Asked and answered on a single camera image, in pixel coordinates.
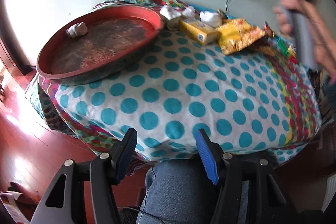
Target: food package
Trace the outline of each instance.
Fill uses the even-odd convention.
[[[243,18],[228,20],[216,30],[219,31],[218,44],[225,55],[241,51],[265,36],[265,31],[251,26]]]
[[[180,20],[180,31],[202,45],[215,42],[218,31],[215,28],[195,19],[187,18]]]

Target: hand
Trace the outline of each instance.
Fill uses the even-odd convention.
[[[336,67],[334,62],[329,58],[329,55],[326,52],[325,47],[322,45],[319,36],[315,32],[317,29],[322,35],[324,41],[327,44],[327,48],[330,51],[331,55],[336,60],[336,42],[332,39],[329,30],[327,29],[324,21],[318,14],[314,5],[305,1],[305,0],[281,0],[280,4],[288,10],[296,10],[304,14],[310,22],[310,33],[314,41],[314,53],[317,63],[319,63],[323,68],[327,70],[329,75],[333,77],[336,76]],[[277,20],[280,25],[281,34],[286,37],[289,36],[292,32],[293,26],[288,24],[287,17],[282,13],[280,7],[273,8],[274,13],[277,14]]]

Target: yellow box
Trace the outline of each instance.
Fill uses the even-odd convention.
[[[180,20],[179,29],[191,39],[202,45],[217,41],[219,32],[211,26],[195,19],[187,18]]]

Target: blue rubber grip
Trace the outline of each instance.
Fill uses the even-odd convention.
[[[198,153],[201,156],[201,160],[203,162],[208,179],[211,180],[214,185],[216,185],[219,181],[217,165],[199,130],[196,132],[196,146]]]

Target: qr code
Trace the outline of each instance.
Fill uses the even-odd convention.
[[[205,39],[205,36],[202,35],[201,33],[198,33],[198,38],[197,38],[200,42],[203,42],[203,40]]]

